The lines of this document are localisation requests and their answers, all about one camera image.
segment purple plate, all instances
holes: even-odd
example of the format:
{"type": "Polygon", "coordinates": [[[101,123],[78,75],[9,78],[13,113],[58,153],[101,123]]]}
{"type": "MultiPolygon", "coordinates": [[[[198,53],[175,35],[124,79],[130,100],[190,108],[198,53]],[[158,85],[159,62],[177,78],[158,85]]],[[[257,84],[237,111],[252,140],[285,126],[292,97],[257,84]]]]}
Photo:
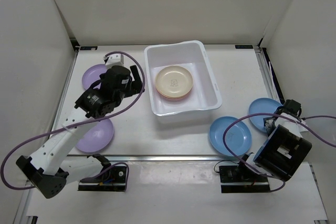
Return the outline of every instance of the purple plate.
{"type": "Polygon", "coordinates": [[[100,79],[99,76],[106,71],[107,69],[104,64],[94,65],[86,70],[82,77],[83,88],[87,90],[91,84],[93,84],[95,81],[98,81],[100,79]]]}
{"type": "Polygon", "coordinates": [[[106,147],[112,140],[114,127],[111,120],[100,121],[79,140],[76,148],[86,153],[96,153],[106,147]]]}

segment blue plate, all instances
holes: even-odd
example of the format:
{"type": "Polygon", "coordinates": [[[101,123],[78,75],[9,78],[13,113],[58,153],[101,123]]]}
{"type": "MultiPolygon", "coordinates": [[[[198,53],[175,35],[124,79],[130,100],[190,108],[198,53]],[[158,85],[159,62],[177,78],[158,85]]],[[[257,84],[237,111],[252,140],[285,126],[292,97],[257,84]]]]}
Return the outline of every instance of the blue plate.
{"type": "MultiPolygon", "coordinates": [[[[270,98],[259,98],[254,100],[250,107],[248,108],[248,114],[255,113],[274,113],[279,106],[282,106],[280,102],[277,102],[270,98]]],[[[268,118],[267,115],[253,116],[250,118],[251,123],[260,131],[266,133],[266,128],[264,127],[264,118],[268,118]]]]}
{"type": "MultiPolygon", "coordinates": [[[[237,118],[232,116],[224,116],[216,119],[209,129],[209,139],[212,146],[226,156],[232,156],[232,154],[224,146],[223,134],[228,126],[236,120],[237,118]]],[[[251,133],[246,124],[239,122],[232,126],[226,134],[226,143],[236,155],[245,154],[252,144],[251,133]]]]}

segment wall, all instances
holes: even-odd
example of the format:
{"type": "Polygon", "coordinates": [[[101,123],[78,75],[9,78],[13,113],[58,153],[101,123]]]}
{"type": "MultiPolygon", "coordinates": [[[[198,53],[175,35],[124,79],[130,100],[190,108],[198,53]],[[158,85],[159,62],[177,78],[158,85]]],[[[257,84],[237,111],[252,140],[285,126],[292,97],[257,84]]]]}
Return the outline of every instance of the wall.
{"type": "MultiPolygon", "coordinates": [[[[293,0],[268,53],[285,98],[302,103],[303,116],[336,115],[336,0],[293,0]]],[[[336,144],[335,120],[307,121],[318,134],[336,144]]],[[[336,223],[336,149],[309,137],[322,200],[336,223]]]]}
{"type": "MultiPolygon", "coordinates": [[[[14,146],[50,129],[74,52],[53,0],[0,0],[0,160],[14,146]]],[[[24,186],[17,151],[5,167],[24,186]]],[[[22,191],[0,183],[1,223],[13,223],[22,191]]]]}
{"type": "Polygon", "coordinates": [[[265,42],[291,0],[55,0],[81,45],[265,42]]]}

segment beige plate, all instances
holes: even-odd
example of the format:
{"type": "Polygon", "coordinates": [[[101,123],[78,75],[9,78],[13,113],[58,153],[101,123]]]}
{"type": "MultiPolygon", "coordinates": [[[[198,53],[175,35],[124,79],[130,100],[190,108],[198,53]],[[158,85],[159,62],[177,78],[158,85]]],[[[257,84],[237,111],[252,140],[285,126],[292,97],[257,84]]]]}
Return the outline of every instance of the beige plate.
{"type": "Polygon", "coordinates": [[[187,95],[193,87],[193,77],[180,66],[162,69],[155,77],[155,86],[164,97],[179,99],[187,95]]]}

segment white plastic bin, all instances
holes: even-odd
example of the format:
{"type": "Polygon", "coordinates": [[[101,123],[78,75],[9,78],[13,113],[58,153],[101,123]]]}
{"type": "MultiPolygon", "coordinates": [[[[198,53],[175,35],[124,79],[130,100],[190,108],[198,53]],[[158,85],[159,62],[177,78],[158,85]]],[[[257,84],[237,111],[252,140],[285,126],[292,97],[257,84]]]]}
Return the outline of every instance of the white plastic bin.
{"type": "Polygon", "coordinates": [[[165,117],[185,114],[192,117],[195,113],[191,112],[214,110],[222,105],[214,73],[200,41],[149,46],[144,54],[151,107],[155,115],[165,117]],[[190,94],[178,101],[162,97],[155,88],[156,75],[171,65],[186,68],[193,76],[194,85],[190,94]]]}

